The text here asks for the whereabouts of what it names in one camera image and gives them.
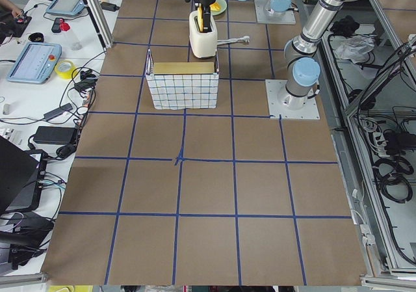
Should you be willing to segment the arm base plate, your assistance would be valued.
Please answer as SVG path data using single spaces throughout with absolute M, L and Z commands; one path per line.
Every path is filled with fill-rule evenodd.
M 292 0 L 254 0 L 257 23 L 295 25 Z
M 294 97 L 286 90 L 287 80 L 265 81 L 269 117 L 273 120 L 319 120 L 319 110 L 311 88 L 307 96 Z

